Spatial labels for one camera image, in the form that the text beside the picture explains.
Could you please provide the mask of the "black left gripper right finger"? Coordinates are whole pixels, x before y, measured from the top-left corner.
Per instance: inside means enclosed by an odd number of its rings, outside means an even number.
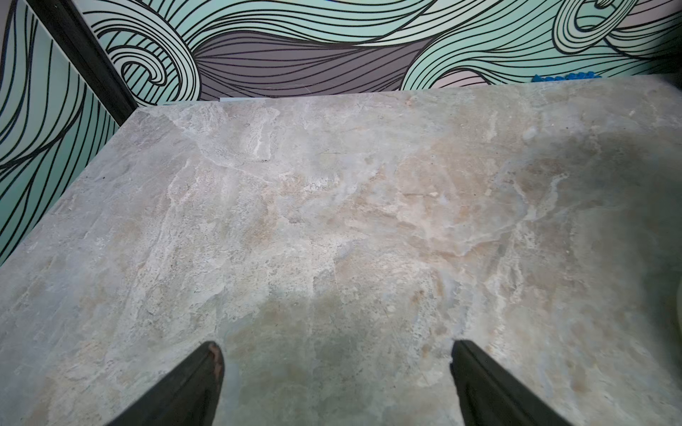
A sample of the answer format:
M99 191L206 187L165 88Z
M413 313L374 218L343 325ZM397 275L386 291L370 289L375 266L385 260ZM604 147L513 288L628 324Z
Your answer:
M466 425L567 425L568 421L471 340L456 340L450 372Z

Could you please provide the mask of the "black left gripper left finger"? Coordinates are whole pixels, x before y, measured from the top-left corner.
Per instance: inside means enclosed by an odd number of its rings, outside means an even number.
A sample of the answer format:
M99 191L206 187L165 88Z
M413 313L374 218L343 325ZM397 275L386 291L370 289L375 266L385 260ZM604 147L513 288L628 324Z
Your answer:
M220 347L202 343L111 425L211 425L225 373Z

